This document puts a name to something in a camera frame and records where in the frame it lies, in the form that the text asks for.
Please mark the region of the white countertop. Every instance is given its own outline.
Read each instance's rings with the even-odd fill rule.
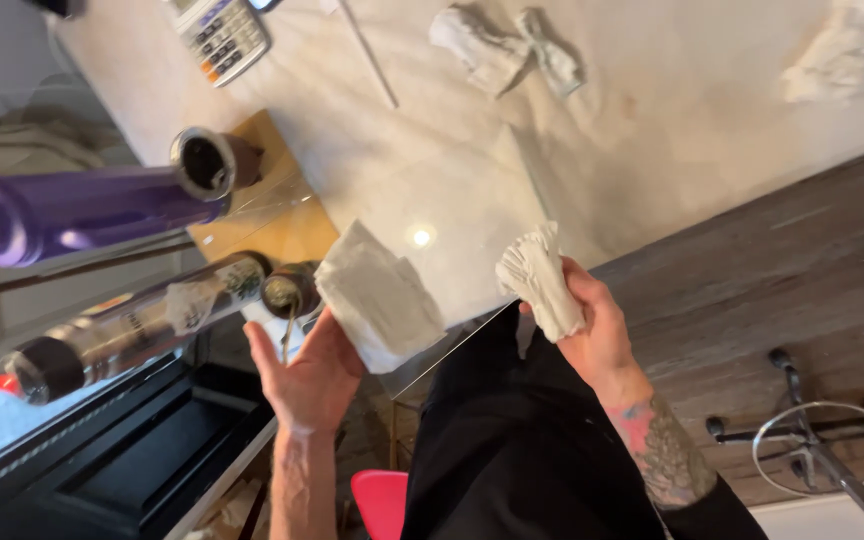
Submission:
[[[349,4],[397,110],[319,0],[265,14],[270,52],[221,89],[157,0],[93,0],[57,26],[146,165],[166,164],[188,125],[228,130],[268,109],[335,226],[358,217],[410,257],[450,324],[502,302],[498,256],[546,215],[563,250],[594,267],[864,154],[864,94],[782,101],[780,76],[825,0],[479,2],[508,32],[522,8],[544,6],[590,79],[563,102],[538,69],[497,101],[468,84],[428,44],[450,2]],[[409,244],[416,228],[434,231],[427,247]]]

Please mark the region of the hand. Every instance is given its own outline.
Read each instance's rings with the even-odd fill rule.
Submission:
[[[282,428],[296,435],[334,434],[365,367],[332,311],[325,308],[288,366],[279,362],[262,325],[246,323],[242,330],[262,379],[262,393]]]
[[[632,356],[625,315],[609,288],[575,259],[563,256],[561,263],[565,286],[582,306],[585,327],[559,339],[558,350],[604,407],[622,407],[651,396],[652,385]],[[522,302],[519,310],[528,313],[532,307]]]

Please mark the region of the red chair seat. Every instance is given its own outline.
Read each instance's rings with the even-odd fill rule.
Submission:
[[[368,470],[352,477],[352,497],[372,540],[399,540],[405,523],[408,472]]]

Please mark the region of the tattoo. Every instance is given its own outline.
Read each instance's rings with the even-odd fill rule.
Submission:
[[[699,501],[715,487],[718,474],[706,463],[686,429],[658,394],[624,409],[606,409],[649,497],[661,510]]]

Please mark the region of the purple tumbler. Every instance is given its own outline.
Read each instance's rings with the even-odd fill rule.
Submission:
[[[189,195],[173,167],[0,177],[0,267],[209,223],[226,208]]]

